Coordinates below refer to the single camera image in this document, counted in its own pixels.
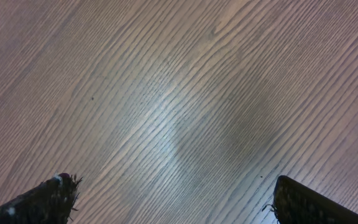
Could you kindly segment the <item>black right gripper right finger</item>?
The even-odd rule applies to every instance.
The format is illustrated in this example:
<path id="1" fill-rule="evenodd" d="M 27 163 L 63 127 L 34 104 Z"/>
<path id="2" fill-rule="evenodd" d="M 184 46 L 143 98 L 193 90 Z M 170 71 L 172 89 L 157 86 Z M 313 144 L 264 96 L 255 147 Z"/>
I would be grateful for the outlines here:
<path id="1" fill-rule="evenodd" d="M 358 214 L 285 176 L 278 177 L 272 211 L 281 224 L 358 224 Z"/>

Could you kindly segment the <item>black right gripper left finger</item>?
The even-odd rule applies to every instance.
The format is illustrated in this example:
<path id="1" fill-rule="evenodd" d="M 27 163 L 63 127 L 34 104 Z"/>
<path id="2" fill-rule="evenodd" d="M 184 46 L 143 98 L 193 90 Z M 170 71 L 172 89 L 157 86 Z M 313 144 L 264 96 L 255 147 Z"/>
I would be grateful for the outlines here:
<path id="1" fill-rule="evenodd" d="M 76 210 L 81 182 L 76 175 L 54 175 L 1 205 L 0 224 L 67 224 Z"/>

